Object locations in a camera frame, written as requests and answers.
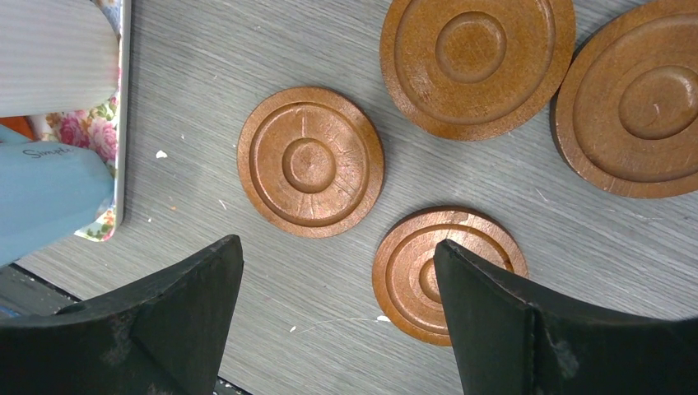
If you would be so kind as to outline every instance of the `raised center circle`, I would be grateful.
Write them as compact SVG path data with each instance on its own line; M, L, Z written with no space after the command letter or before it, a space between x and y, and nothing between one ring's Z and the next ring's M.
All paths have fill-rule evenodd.
M421 268L419 273L419 285L427 298L441 304L441 293L439 293L439 284L436 282L434 259L428 260Z
M662 66L637 77L621 97L623 127L644 140L674 136L698 119L698 74Z
M337 174L332 152L322 142L301 138L292 142L283 155L286 180L302 193L321 193Z
M436 40L436 62L449 78L463 83L484 81L506 55L504 27L485 12L465 12L444 26Z

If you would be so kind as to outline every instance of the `wood grain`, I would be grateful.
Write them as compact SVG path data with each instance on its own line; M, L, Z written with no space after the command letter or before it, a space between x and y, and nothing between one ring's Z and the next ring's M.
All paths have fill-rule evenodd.
M556 142L591 184L631 198L698 189L698 4L618 17L579 53L556 102Z
M295 87L262 102L238 141L238 175L259 213L292 235L322 239L363 220L383 187L371 121L341 95Z
M639 3L575 1L577 43ZM516 239L530 277L554 290L636 314L698 314L698 194L638 202L589 185L558 155L547 109L486 142L422 132L394 107L381 77L388 6L136 0L124 226L106 244L71 238L21 265L87 298L239 234L245 274L221 376L255 395L462 393L450 349L375 322L375 251L393 224L426 207L492 215ZM299 239L269 224L235 168L255 106L303 85L357 103L385 149L380 199L331 239ZM169 157L157 160L159 150Z
M395 105L438 137L476 141L550 101L575 44L571 0L394 0L380 66Z
M375 298L396 327L437 346L451 346L434 266L436 245L445 239L528 277L526 259L511 235L478 212L465 207L432 207L397 223L375 254Z

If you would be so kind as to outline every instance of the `floral pattern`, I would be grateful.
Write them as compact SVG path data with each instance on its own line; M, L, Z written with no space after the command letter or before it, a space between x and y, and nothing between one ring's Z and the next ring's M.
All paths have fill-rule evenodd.
M121 22L122 0L93 0L102 10L121 39L123 25ZM88 148L96 152L116 177L118 172L116 158L119 152L119 101L121 99L121 64L119 64L119 88L108 101L94 109L78 110L70 113L51 113L41 117L32 117L42 123L38 129L42 132L41 140L62 142L72 146ZM75 234L92 241L106 241L116 229L116 196L107 212L91 225Z

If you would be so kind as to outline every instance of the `wooden disc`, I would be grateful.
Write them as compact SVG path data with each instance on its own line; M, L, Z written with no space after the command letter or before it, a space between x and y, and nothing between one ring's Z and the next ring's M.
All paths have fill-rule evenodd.
M349 100L301 87L266 99L238 144L249 200L293 235L322 238L359 223L383 186L383 147L370 120Z
M631 198L698 189L698 2L651 2L601 29L556 105L556 142L591 184Z
M571 0L394 0L380 40L397 107L438 137L497 137L560 87L575 45Z
M436 245L445 239L461 244L499 267L528 277L528 266L514 239L474 211L437 207L398 223L375 256L375 297L385 315L400 330L437 346L451 345L433 259Z

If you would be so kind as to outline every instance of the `black object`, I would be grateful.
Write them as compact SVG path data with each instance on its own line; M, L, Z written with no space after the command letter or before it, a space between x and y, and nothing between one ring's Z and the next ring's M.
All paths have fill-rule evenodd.
M228 236L53 316L0 320L0 393L210 395L242 271Z
M698 319L574 300L448 240L435 268L466 395L698 393Z
M0 267L0 319L51 315L79 301L14 263Z

